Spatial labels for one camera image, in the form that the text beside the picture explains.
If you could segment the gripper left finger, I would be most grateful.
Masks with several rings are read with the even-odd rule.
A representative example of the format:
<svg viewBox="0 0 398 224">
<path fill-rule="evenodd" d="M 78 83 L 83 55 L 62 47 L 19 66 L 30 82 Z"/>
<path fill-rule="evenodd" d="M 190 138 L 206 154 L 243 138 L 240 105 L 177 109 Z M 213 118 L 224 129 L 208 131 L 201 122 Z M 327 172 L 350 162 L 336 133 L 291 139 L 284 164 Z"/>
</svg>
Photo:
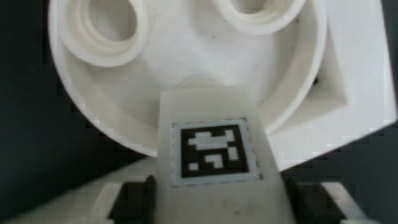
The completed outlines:
<svg viewBox="0 0 398 224">
<path fill-rule="evenodd" d="M 98 195 L 82 224 L 154 224 L 156 179 L 110 183 Z"/>
</svg>

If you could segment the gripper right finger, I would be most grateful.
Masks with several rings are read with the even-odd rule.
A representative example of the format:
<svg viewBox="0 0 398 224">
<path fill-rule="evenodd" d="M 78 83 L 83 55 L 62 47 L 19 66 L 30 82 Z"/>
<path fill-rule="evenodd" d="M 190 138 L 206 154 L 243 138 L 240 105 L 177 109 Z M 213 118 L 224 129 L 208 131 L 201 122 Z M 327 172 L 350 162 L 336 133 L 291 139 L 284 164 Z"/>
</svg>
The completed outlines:
<svg viewBox="0 0 398 224">
<path fill-rule="evenodd" d="M 380 224 L 359 207 L 339 182 L 286 180 L 297 224 Z"/>
</svg>

